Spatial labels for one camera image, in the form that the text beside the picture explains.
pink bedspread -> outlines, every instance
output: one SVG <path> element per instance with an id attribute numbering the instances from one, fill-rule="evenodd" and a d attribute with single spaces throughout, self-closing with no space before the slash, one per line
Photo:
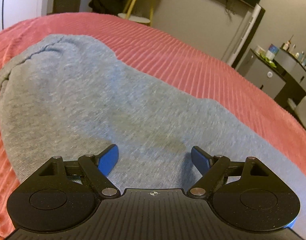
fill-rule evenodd
<path id="1" fill-rule="evenodd" d="M 127 65 L 195 97 L 218 101 L 306 175 L 306 131 L 290 114 L 225 63 L 159 30 L 93 13 L 27 20 L 0 33 L 0 69 L 52 33 L 92 36 Z M 6 201 L 18 185 L 0 135 L 0 239 L 14 229 Z"/>

gray fabric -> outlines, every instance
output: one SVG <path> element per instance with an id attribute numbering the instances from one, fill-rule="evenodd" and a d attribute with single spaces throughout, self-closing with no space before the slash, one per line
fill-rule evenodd
<path id="1" fill-rule="evenodd" d="M 76 160 L 111 143 L 109 179 L 126 187 L 188 189 L 194 145 L 234 161 L 256 156 L 299 196 L 294 229 L 306 238 L 306 177 L 216 101 L 197 99 L 116 59 L 87 36 L 51 35 L 0 70 L 0 129 L 20 181 L 51 156 Z"/>

round pad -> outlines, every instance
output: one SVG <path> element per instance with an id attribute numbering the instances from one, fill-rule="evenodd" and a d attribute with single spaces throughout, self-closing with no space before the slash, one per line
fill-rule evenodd
<path id="1" fill-rule="evenodd" d="M 277 197 L 268 190 L 252 188 L 240 195 L 241 202 L 252 209 L 264 210 L 277 204 Z"/>
<path id="2" fill-rule="evenodd" d="M 31 198 L 31 205 L 41 210 L 52 210 L 65 204 L 67 195 L 58 189 L 43 189 L 35 192 Z"/>

toiletries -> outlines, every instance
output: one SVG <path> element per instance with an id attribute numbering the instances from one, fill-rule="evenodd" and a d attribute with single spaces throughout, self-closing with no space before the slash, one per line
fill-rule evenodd
<path id="1" fill-rule="evenodd" d="M 304 57 L 304 51 L 302 51 L 302 53 L 300 53 L 299 57 L 298 57 L 298 61 L 301 62 L 301 60 L 303 59 Z"/>
<path id="2" fill-rule="evenodd" d="M 261 55 L 261 54 L 264 54 L 265 53 L 265 50 L 264 49 L 262 49 L 259 45 L 257 45 L 256 46 L 256 48 L 255 48 L 255 53 L 257 53 L 257 54 L 259 54 L 259 55 Z"/>
<path id="3" fill-rule="evenodd" d="M 292 47 L 289 48 L 289 53 L 292 54 L 292 52 L 295 50 L 296 45 L 294 44 Z"/>
<path id="4" fill-rule="evenodd" d="M 303 62 L 302 62 L 302 66 L 304 67 L 306 65 L 306 57 L 304 58 Z"/>
<path id="5" fill-rule="evenodd" d="M 284 49 L 285 51 L 287 51 L 290 48 L 291 45 L 291 39 L 293 38 L 294 35 L 292 35 L 292 37 L 289 39 L 289 41 L 287 43 L 284 43 L 282 46 L 282 49 Z"/>
<path id="6" fill-rule="evenodd" d="M 273 44 L 271 44 L 271 46 L 269 47 L 268 51 L 266 52 L 265 56 L 269 59 L 269 60 L 273 60 L 275 55 L 278 53 L 278 47 L 274 46 Z"/>

white chair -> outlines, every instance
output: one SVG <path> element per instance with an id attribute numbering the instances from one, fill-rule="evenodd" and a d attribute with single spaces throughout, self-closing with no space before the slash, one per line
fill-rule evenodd
<path id="1" fill-rule="evenodd" d="M 306 96 L 298 105 L 296 105 L 290 98 L 287 100 L 287 103 L 306 129 Z"/>

